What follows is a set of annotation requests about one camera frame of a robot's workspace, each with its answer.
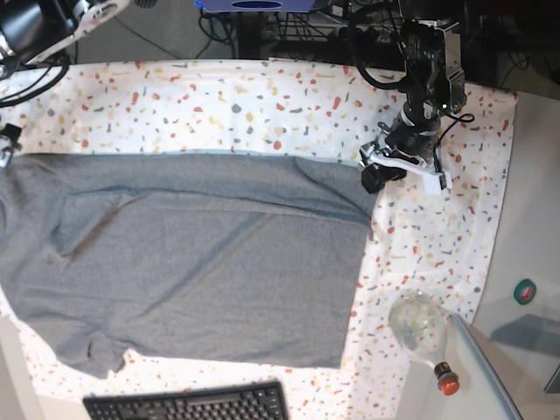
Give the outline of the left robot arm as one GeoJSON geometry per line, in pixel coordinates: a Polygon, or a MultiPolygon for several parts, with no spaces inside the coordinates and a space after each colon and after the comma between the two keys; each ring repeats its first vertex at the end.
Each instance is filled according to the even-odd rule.
{"type": "Polygon", "coordinates": [[[446,134],[441,120],[470,123],[466,105],[465,72],[461,63],[459,1],[380,1],[357,10],[348,21],[348,51],[363,80],[380,90],[396,90],[406,96],[401,112],[391,125],[383,122],[381,134],[360,147],[361,183],[368,193],[378,193],[388,182],[414,173],[422,178],[428,194],[440,194],[452,186],[452,177],[441,162],[441,143],[446,134]],[[381,82],[365,67],[358,42],[358,23],[377,12],[398,10],[402,24],[393,32],[404,61],[405,75],[381,82]]]}

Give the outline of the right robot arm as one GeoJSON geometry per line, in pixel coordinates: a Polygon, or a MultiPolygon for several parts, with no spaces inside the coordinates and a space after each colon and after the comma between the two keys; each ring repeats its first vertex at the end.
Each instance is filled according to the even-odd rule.
{"type": "Polygon", "coordinates": [[[27,0],[1,2],[1,80],[46,66],[28,87],[1,99],[3,109],[33,100],[66,76],[66,48],[126,9],[128,1],[27,0]]]}

